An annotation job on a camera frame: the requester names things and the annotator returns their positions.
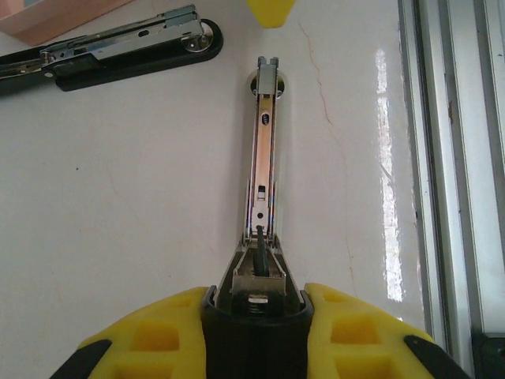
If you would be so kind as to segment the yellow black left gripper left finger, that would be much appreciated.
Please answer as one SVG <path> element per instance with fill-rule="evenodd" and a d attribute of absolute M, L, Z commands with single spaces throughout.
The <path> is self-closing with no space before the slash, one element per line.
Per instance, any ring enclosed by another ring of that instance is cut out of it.
<path fill-rule="evenodd" d="M 195 287 L 145 306 L 84 340 L 53 378 L 205 378 Z"/>

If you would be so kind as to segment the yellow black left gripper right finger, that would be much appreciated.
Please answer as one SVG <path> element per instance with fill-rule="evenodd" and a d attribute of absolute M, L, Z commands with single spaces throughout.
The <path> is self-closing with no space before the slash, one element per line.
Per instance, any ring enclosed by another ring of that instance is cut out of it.
<path fill-rule="evenodd" d="M 358 298 L 308 283 L 308 378 L 467 378 L 426 332 Z"/>

